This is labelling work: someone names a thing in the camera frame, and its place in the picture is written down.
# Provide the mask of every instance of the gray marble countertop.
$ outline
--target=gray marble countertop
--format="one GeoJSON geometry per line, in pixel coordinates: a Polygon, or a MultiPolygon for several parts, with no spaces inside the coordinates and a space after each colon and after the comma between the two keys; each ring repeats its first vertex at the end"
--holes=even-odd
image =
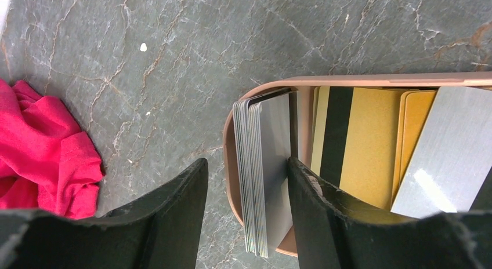
{"type": "Polygon", "coordinates": [[[99,215],[206,157],[197,268],[297,268],[245,253],[223,172],[233,102],[298,75],[490,71],[492,0],[12,0],[0,45],[1,77],[62,98],[96,144],[99,215]]]}

